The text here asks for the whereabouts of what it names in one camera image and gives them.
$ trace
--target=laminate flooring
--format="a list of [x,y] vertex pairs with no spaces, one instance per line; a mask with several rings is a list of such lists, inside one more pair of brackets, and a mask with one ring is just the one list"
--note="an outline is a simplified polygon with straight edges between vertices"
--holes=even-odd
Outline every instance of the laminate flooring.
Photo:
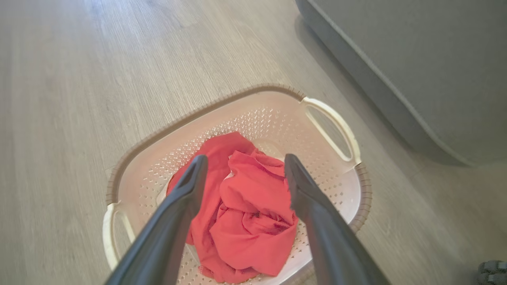
[[260,83],[349,123],[374,191],[358,236],[393,284],[473,284],[480,262],[507,257],[507,165],[412,151],[293,0],[6,0],[0,16],[1,284],[102,284],[111,168],[168,122]]

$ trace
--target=red fabric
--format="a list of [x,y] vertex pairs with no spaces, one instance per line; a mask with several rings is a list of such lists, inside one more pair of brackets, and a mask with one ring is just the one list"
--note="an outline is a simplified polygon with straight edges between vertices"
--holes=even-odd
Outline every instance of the red fabric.
[[[195,245],[202,273],[228,283],[259,273],[278,275],[298,223],[290,209],[283,162],[266,156],[237,132],[207,140],[195,155],[200,154],[208,156],[208,175],[187,243]],[[189,164],[174,175],[167,194]],[[224,180],[231,171],[234,176]]]

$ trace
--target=white plastic laundry basket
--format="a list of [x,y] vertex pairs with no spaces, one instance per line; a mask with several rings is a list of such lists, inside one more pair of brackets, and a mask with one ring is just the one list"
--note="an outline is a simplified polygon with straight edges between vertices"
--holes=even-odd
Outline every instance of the white plastic laundry basket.
[[[350,157],[333,143],[308,110],[326,115],[345,138]],[[119,255],[113,222],[121,217],[131,241],[142,230],[157,204],[156,198],[171,176],[189,161],[207,139],[239,131],[272,157],[293,153],[354,232],[366,220],[372,202],[370,180],[359,147],[345,121],[321,101],[281,85],[255,86],[234,93],[169,124],[125,154],[111,175],[104,216],[103,242],[112,269]],[[244,284],[281,284],[311,272],[311,252],[305,225],[299,222],[292,252],[276,277],[259,275]],[[216,281],[199,272],[195,248],[186,245],[178,283],[211,285]]]

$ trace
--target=laundry basket rim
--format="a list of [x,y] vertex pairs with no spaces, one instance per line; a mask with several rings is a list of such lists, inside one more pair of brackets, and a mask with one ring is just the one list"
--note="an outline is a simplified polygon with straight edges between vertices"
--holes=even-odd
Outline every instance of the laundry basket rim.
[[[276,91],[281,92],[286,95],[293,97],[298,101],[302,101],[306,96],[300,90],[297,90],[291,86],[283,85],[283,84],[260,84],[251,86],[237,92],[231,93],[227,96],[214,100],[190,113],[187,115],[181,116],[180,118],[172,121],[166,126],[160,128],[158,131],[155,131],[151,135],[147,136],[143,140],[139,141],[133,147],[131,147],[118,161],[116,166],[113,168],[111,172],[111,176],[107,185],[106,192],[106,205],[111,203],[118,203],[118,190],[120,185],[120,180],[122,175],[129,165],[129,163],[143,150],[151,146],[153,143],[167,136],[168,134],[176,131],[180,127],[185,126],[186,124],[198,119],[199,117],[216,110],[222,106],[225,106],[231,102],[242,99],[249,95],[253,95],[259,92],[265,91]],[[356,165],[355,171],[360,180],[360,188],[361,188],[361,199],[359,209],[354,217],[354,219],[350,222],[349,226],[354,231],[357,232],[361,226],[365,223],[368,213],[371,207],[372,201],[372,190],[371,183],[368,177],[368,173],[366,171],[366,167],[364,163],[360,163]]]

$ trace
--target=floor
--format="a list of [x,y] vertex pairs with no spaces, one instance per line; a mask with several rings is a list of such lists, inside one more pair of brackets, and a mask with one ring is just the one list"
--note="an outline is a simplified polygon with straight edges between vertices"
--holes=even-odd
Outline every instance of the floor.
[[507,165],[410,150],[293,0],[7,0],[0,16],[2,284],[103,283],[105,188],[122,154],[267,82],[325,101],[355,132],[374,190],[358,236],[393,284],[472,284],[481,261],[507,257]]

